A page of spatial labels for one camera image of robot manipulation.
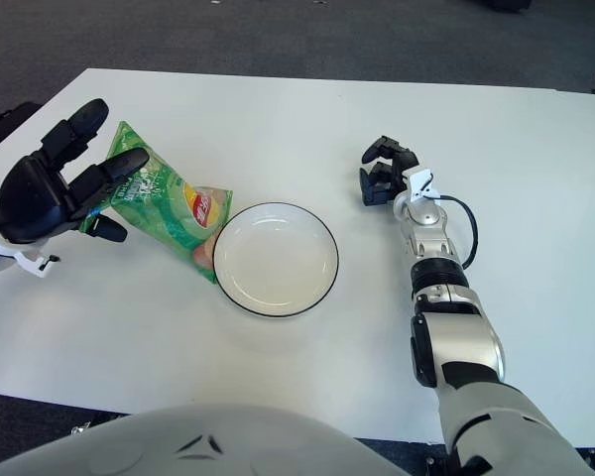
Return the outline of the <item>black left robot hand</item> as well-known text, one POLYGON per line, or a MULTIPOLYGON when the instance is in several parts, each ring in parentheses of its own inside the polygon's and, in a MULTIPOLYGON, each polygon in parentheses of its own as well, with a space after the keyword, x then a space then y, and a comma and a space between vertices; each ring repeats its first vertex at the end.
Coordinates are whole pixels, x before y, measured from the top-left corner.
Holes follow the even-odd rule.
POLYGON ((149 160, 142 148, 119 153, 88 166, 67 182, 64 166, 88 148, 109 113, 106 102, 93 99, 60 120, 41 140, 39 150, 20 159, 0 186, 0 234, 15 244, 77 230, 89 213, 149 160))

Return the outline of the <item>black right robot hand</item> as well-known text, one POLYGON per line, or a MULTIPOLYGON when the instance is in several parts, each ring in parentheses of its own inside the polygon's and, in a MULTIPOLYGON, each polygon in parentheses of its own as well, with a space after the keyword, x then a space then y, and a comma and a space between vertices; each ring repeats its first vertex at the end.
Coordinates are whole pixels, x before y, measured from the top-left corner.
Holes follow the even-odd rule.
POLYGON ((363 166, 375 163, 367 172, 359 170, 362 201, 365 206, 386 204, 406 191, 404 171, 418 165, 416 154, 390 137, 381 136, 364 152, 363 166))

